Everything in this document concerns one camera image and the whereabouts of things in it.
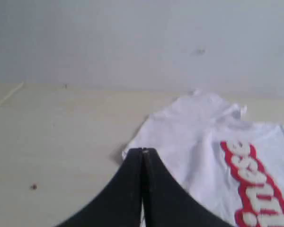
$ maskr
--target red and white lettering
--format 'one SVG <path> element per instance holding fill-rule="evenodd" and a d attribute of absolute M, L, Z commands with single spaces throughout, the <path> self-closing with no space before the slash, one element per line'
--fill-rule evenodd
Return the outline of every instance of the red and white lettering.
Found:
<path fill-rule="evenodd" d="M 254 146 L 241 142 L 221 142 L 231 175 L 240 182 L 243 208 L 235 212 L 239 227 L 284 227 L 284 199 Z"/>

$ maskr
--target black object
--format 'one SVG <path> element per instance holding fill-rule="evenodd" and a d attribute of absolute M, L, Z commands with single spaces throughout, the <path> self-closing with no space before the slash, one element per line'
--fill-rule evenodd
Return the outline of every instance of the black object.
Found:
<path fill-rule="evenodd" d="M 153 148 L 133 148 L 111 182 L 58 227 L 138 227 L 143 200 L 147 227 L 231 227 L 196 202 Z"/>

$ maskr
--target t-shirt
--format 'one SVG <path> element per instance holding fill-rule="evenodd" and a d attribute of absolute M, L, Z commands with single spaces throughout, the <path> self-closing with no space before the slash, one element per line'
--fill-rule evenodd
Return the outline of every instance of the t-shirt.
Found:
<path fill-rule="evenodd" d="M 234 226 L 284 226 L 284 125 L 243 121 L 245 111 L 198 90 L 151 114 L 123 157 L 155 148 L 213 214 Z"/>

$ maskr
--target white wall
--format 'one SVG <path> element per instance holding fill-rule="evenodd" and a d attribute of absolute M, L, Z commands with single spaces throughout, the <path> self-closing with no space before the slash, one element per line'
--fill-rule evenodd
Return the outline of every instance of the white wall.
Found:
<path fill-rule="evenodd" d="M 0 0 L 0 80 L 284 96 L 284 0 Z"/>

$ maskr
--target graphic print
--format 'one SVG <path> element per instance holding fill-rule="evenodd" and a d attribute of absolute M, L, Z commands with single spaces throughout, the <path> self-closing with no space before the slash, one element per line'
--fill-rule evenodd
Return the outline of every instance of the graphic print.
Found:
<path fill-rule="evenodd" d="M 231 175 L 240 182 L 243 208 L 235 212 L 239 227 L 284 227 L 284 199 L 253 145 L 222 141 Z"/>

